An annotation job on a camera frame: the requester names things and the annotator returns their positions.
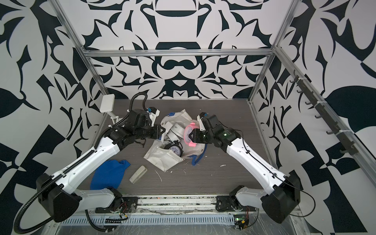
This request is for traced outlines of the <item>pink alarm clock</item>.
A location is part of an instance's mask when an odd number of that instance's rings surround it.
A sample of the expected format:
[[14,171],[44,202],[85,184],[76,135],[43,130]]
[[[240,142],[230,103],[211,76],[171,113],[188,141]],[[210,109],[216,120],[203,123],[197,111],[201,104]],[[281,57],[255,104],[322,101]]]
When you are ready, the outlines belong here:
[[196,147],[196,143],[193,142],[191,138],[189,137],[189,135],[192,133],[194,129],[200,129],[197,121],[192,121],[189,125],[185,127],[183,137],[184,137],[185,144],[188,145],[189,147]]

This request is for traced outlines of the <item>white canvas bag blue handles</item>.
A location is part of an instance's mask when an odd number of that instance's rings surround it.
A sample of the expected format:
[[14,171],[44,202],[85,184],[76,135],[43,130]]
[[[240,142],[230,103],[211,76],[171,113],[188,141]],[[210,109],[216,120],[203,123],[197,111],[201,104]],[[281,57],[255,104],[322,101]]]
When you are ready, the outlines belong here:
[[206,144],[188,140],[188,132],[198,127],[198,121],[193,120],[185,109],[165,116],[161,126],[165,132],[144,155],[144,159],[158,169],[167,172],[185,159],[191,160],[195,166],[205,155]]

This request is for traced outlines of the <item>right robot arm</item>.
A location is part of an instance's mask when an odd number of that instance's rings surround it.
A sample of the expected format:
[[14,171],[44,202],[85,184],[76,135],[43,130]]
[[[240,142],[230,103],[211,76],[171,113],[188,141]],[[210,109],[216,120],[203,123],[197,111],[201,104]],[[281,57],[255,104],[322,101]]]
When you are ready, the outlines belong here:
[[198,115],[197,122],[185,128],[184,140],[189,146],[213,144],[252,174],[262,188],[235,190],[236,202],[241,206],[263,209],[273,221],[281,224],[300,203],[300,180],[270,165],[246,143],[241,131],[226,127],[217,116]]

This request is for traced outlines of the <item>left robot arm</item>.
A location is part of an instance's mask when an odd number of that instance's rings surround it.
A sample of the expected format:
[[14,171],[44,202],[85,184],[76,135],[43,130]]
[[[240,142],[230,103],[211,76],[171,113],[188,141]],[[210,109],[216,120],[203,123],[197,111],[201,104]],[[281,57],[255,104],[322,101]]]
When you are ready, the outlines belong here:
[[46,188],[38,202],[55,222],[62,222],[74,213],[95,208],[114,211],[122,195],[113,187],[100,190],[78,190],[78,186],[106,160],[118,154],[136,140],[159,139],[165,129],[155,124],[160,111],[131,110],[124,122],[106,129],[95,145],[77,160],[52,176],[43,174],[37,179],[37,189]]

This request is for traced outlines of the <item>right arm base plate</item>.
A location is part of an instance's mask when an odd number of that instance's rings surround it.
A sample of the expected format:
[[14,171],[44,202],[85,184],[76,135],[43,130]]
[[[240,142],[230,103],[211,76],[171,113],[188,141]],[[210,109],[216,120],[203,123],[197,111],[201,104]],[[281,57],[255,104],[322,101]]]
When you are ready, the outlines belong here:
[[240,205],[234,196],[229,195],[218,195],[216,197],[215,209],[218,212],[246,212],[247,209],[251,212],[257,211],[254,207]]

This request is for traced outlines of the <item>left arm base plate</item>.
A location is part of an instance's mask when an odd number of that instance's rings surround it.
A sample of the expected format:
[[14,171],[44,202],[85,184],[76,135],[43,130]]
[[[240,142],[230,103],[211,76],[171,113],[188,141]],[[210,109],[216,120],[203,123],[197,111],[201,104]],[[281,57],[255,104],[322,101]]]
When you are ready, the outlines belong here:
[[137,209],[138,199],[138,197],[134,196],[115,198],[109,207],[96,208],[95,213],[131,213]]

